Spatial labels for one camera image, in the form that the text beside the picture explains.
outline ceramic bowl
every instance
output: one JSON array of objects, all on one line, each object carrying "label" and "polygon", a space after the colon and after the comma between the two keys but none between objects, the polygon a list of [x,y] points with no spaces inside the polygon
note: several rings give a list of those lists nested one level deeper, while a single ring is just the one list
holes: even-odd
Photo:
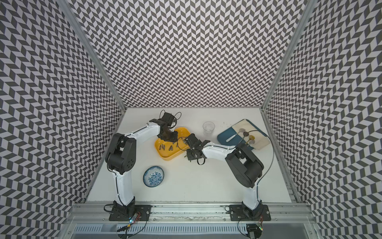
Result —
[{"label": "ceramic bowl", "polygon": [[143,182],[148,187],[158,186],[165,177],[163,169],[158,166],[152,166],[143,175]]}]

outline clear plastic cup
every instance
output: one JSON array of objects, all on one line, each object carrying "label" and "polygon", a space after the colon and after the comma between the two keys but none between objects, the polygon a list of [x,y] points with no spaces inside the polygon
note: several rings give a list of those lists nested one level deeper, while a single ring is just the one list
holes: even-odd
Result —
[{"label": "clear plastic cup", "polygon": [[203,124],[203,130],[205,134],[212,134],[215,129],[215,124],[211,121],[207,121]]}]

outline blue cutting board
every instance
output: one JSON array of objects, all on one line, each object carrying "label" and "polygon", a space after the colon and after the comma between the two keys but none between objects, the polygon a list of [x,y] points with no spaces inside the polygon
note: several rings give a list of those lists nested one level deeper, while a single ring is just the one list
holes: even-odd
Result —
[{"label": "blue cutting board", "polygon": [[[259,128],[257,128],[256,125],[254,125],[251,121],[249,121],[247,119],[245,119],[245,120],[248,121],[248,123],[250,123],[253,127],[255,127],[255,129],[258,130],[262,135],[267,137],[267,135],[263,131],[261,131]],[[219,141],[219,143],[221,145],[227,145],[227,146],[237,145],[238,143],[240,143],[243,140],[239,135],[236,135],[233,139],[226,142],[226,140],[234,134],[236,134],[236,131],[232,127],[230,127],[217,136],[217,141]]]}]

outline spoon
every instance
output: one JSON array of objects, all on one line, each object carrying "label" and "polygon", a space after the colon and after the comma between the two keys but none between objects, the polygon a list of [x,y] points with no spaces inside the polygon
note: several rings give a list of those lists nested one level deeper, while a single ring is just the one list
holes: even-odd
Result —
[{"label": "spoon", "polygon": [[245,144],[248,144],[248,142],[251,141],[251,140],[255,141],[255,136],[253,136],[253,135],[248,136],[248,138],[249,139],[248,139],[248,141]]},{"label": "spoon", "polygon": [[231,139],[233,139],[236,135],[238,135],[239,133],[244,133],[244,132],[245,132],[245,129],[244,129],[244,128],[239,129],[239,132],[236,133],[236,134],[234,134],[234,135],[232,135],[231,137],[229,137],[229,138],[226,140],[226,142],[231,141]]}]

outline black and white patterned wall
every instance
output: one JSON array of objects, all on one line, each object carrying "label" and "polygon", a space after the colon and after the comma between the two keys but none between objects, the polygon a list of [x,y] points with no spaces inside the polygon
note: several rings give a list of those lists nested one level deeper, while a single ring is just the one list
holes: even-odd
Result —
[{"label": "black and white patterned wall", "polygon": [[53,0],[0,17],[0,238],[54,237],[122,110]]},{"label": "black and white patterned wall", "polygon": [[266,110],[325,238],[382,238],[381,9],[320,0]]},{"label": "black and white patterned wall", "polygon": [[127,107],[261,106],[306,0],[68,0]]}]

